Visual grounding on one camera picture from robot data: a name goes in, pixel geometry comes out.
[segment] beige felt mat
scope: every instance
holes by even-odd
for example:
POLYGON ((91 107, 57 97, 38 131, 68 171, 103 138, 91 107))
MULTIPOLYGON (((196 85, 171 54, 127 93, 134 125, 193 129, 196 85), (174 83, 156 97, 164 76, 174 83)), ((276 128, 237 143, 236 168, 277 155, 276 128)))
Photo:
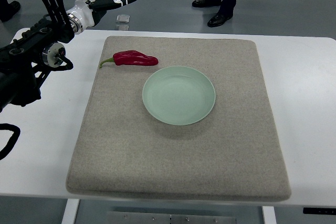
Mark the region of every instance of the beige felt mat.
POLYGON ((289 198, 252 41, 109 37, 101 60, 126 50, 155 56, 159 64, 105 63, 98 69, 69 168, 69 192, 154 199, 289 198), (216 90, 211 113, 191 125, 162 123, 142 103, 147 78, 175 65, 204 73, 216 90))

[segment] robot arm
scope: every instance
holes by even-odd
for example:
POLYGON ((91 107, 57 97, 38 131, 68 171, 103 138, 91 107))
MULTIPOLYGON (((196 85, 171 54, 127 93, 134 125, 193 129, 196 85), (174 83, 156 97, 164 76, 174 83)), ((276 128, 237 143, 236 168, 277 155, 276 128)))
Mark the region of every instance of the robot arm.
MULTIPOLYGON (((76 0, 68 11, 63 0, 42 1, 49 19, 41 19, 22 33, 21 39, 0 48, 0 112, 9 103, 25 106, 40 99, 40 87, 52 71, 73 68, 59 41, 69 43, 75 34, 98 24, 107 10, 136 0, 76 0)), ((20 135, 20 129, 14 125, 0 124, 1 130, 13 131, 13 136, 0 150, 0 160, 12 150, 20 135)))
POLYGON ((87 27, 95 26, 107 10, 116 9, 136 0, 76 0, 75 6, 67 10, 75 34, 80 34, 87 27))

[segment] small metal object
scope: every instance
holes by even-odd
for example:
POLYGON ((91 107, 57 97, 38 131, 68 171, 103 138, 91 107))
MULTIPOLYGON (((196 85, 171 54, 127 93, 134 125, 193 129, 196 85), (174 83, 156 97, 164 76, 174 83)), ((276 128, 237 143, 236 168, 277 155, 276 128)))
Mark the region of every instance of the small metal object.
POLYGON ((72 30, 75 34, 80 34, 82 33, 83 30, 83 25, 81 21, 73 14, 68 13, 69 21, 72 27, 72 30))
POLYGON ((40 32, 43 33, 43 34, 46 34, 46 33, 50 32, 50 31, 52 31, 52 29, 50 27, 45 27, 45 28, 42 28, 40 30, 40 32))
POLYGON ((58 58, 59 49, 64 48, 61 43, 51 43, 43 50, 41 54, 42 61, 45 65, 50 66, 52 68, 59 67, 63 61, 58 58))
POLYGON ((11 51, 9 51, 11 55, 19 55, 22 54, 23 52, 24 52, 23 48, 14 48, 11 51))

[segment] plate rim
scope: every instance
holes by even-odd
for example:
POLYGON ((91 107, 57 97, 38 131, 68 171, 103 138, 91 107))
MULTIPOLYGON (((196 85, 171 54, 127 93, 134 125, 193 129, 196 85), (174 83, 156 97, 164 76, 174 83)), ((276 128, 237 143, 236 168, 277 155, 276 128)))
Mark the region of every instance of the plate rim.
POLYGON ((143 103, 143 105, 145 106, 145 108, 146 108, 146 110, 148 111, 148 113, 149 113, 152 117, 154 117, 155 119, 157 119, 157 120, 160 121, 160 122, 163 122, 163 123, 166 123, 166 124, 169 124, 169 125, 178 125, 178 126, 190 125, 190 124, 194 124, 194 123, 197 123, 197 122, 201 121, 202 119, 204 119, 205 117, 207 117, 207 116, 210 114, 210 112, 212 111, 212 109, 214 108, 215 103, 216 103, 216 90, 215 90, 215 87, 214 87, 213 83, 212 83, 211 80, 209 79, 209 77, 206 76, 204 73, 200 72, 199 70, 197 70, 197 69, 195 69, 195 68, 192 68, 192 67, 188 67, 188 66, 180 66, 180 65, 169 66, 169 67, 164 67, 164 68, 161 68, 161 69, 155 71, 154 73, 152 73, 152 74, 147 78, 147 80, 146 80, 146 82, 145 82, 145 84, 143 85, 143 88, 142 88, 142 103, 143 103), (208 80, 208 82, 211 84, 212 90, 213 90, 213 92, 214 92, 214 101, 213 101, 213 104, 212 104, 211 108, 209 109, 209 111, 208 111, 202 118, 200 118, 200 119, 198 119, 197 121, 192 122, 192 123, 187 123, 187 124, 172 124, 172 123, 167 123, 167 122, 164 122, 164 121, 158 119, 157 117, 155 117, 155 116, 149 111, 149 109, 147 108, 147 106, 146 106, 146 104, 145 104, 145 102, 144 102, 144 91, 145 91, 145 87, 146 87, 148 81, 153 77, 153 75, 157 74, 157 73, 160 72, 161 70, 168 69, 168 68, 189 68, 189 69, 192 69, 192 70, 194 70, 194 71, 200 73, 201 75, 203 75, 203 76, 208 80))

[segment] red chili pepper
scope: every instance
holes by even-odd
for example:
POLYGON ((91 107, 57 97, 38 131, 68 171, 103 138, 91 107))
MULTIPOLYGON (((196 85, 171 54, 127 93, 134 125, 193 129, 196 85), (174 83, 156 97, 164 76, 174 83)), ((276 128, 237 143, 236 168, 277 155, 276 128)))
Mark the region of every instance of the red chili pepper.
POLYGON ((114 62, 117 66, 119 65, 138 65, 138 66, 154 66, 159 63, 158 59, 153 56, 144 55, 135 50, 117 52, 113 55, 112 58, 104 60, 99 68, 102 68, 102 65, 105 62, 114 62))

